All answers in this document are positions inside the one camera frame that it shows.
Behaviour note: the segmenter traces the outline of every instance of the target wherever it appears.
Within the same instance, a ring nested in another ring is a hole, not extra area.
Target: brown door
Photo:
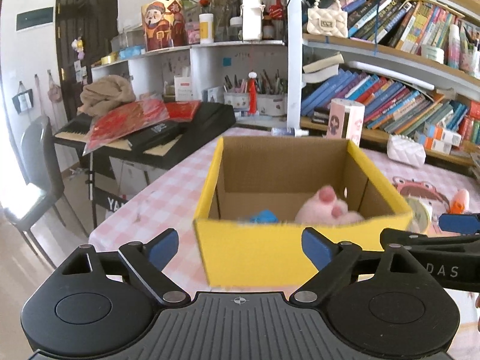
[[[57,0],[58,73],[68,120],[75,117],[81,105],[83,86],[76,80],[74,62],[78,54],[71,43],[82,37],[85,58],[81,64],[87,67],[91,83],[90,66],[111,52],[110,41],[118,35],[117,16],[118,0]]]

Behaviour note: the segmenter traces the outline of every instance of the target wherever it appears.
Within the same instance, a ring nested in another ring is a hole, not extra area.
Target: floor
[[[87,200],[86,176],[78,175],[65,181],[65,194],[82,224],[93,228],[91,207]],[[97,185],[118,193],[115,181],[97,175]],[[54,263],[61,263],[77,246],[87,242],[85,235],[68,214],[62,202],[58,209],[64,218],[64,228],[53,212],[34,226],[33,233]],[[98,208],[99,222],[105,210]],[[0,216],[0,360],[27,360],[32,350],[20,326],[23,304],[51,273],[51,268],[30,250],[18,231]],[[455,360],[480,360],[480,333],[476,324],[459,329],[449,354]]]

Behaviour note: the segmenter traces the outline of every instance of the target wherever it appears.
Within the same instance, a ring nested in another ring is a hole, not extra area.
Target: white quilted bag
[[[420,143],[403,135],[390,135],[387,143],[388,158],[419,168],[425,163],[425,149]]]
[[[320,0],[315,0],[313,8],[308,8],[307,31],[314,35],[338,36],[346,38],[349,35],[347,28],[347,12],[342,11],[339,0],[334,0],[337,9],[319,8]]]

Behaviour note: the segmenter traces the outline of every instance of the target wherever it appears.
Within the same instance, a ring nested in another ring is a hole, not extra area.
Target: white purse
[[[334,0],[338,9],[319,8],[320,0],[315,0],[313,8],[308,8],[307,31],[314,35],[338,36],[347,38],[347,12],[342,11],[339,0]]]

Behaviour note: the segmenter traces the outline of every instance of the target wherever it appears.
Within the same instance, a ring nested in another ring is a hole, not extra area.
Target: black case
[[[165,145],[178,137],[179,134],[180,125],[173,120],[166,120],[130,134],[127,137],[127,142],[133,152],[141,153],[152,147]]]

